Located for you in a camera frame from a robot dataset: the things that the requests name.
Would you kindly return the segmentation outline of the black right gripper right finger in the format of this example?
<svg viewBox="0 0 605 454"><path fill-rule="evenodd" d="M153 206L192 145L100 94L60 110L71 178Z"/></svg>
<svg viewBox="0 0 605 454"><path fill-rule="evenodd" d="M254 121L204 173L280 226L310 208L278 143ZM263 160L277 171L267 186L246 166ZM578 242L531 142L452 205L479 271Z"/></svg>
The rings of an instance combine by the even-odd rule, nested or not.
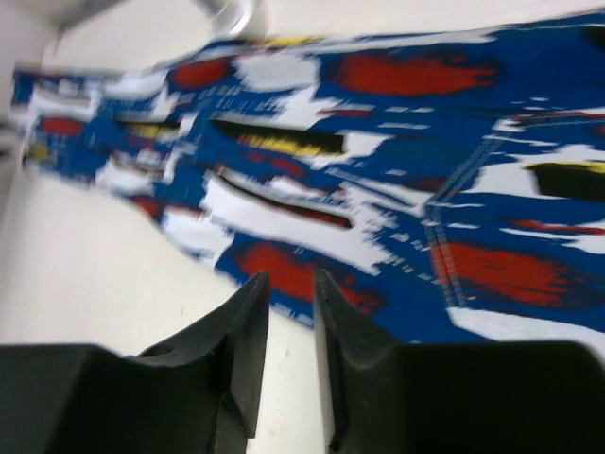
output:
<svg viewBox="0 0 605 454"><path fill-rule="evenodd" d="M604 365L572 341L402 343L314 272L328 453L600 453Z"/></svg>

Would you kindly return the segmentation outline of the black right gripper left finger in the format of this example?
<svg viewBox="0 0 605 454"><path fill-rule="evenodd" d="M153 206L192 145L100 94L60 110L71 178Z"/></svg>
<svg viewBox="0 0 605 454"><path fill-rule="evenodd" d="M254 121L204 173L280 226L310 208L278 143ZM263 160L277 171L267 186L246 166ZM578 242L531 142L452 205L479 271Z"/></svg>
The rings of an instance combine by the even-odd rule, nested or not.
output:
<svg viewBox="0 0 605 454"><path fill-rule="evenodd" d="M5 453L242 453L255 435L270 282L137 356L91 344L1 349Z"/></svg>

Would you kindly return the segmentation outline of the blue patterned trousers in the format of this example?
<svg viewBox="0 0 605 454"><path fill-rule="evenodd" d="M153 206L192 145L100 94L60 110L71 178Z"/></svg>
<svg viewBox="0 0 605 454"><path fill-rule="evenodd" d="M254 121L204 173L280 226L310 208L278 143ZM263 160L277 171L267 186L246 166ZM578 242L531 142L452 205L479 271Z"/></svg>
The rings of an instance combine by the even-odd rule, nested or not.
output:
<svg viewBox="0 0 605 454"><path fill-rule="evenodd" d="M327 270L403 341L604 344L604 14L228 40L141 71L18 67L34 171L142 210L311 324Z"/></svg>

